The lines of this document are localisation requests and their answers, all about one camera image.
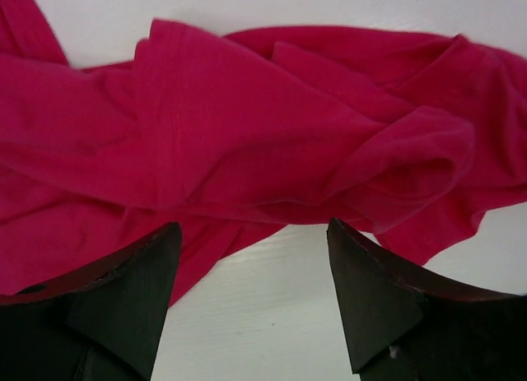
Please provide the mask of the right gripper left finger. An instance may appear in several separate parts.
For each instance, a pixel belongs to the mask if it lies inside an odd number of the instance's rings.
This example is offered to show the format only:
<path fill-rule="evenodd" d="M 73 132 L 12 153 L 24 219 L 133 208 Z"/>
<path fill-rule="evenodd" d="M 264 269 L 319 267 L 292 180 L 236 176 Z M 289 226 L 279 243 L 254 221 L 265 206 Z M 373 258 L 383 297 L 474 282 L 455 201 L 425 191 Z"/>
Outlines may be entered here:
<path fill-rule="evenodd" d="M 149 380 L 180 259 L 169 223 L 1 297 L 3 380 Z"/>

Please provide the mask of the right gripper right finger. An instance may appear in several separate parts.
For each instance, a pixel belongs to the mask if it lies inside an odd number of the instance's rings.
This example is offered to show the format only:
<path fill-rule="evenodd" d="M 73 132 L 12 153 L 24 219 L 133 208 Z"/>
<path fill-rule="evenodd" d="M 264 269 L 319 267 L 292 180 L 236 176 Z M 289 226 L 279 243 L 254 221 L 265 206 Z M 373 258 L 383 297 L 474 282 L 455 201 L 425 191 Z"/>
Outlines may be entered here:
<path fill-rule="evenodd" d="M 352 372 L 362 380 L 526 378 L 526 298 L 452 280 L 343 221 L 327 229 Z"/>

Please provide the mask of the pink t-shirt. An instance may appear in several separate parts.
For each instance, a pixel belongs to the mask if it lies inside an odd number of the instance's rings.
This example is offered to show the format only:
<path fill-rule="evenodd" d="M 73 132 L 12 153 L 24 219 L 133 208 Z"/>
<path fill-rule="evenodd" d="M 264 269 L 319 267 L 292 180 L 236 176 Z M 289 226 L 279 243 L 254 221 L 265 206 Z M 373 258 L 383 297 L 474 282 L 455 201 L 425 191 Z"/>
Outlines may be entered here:
<path fill-rule="evenodd" d="M 526 199 L 526 61 L 463 36 L 155 20 L 134 58 L 69 65 L 1 0 L 1 292 L 169 221 L 179 299 L 223 257 L 337 217 L 424 264 Z"/>

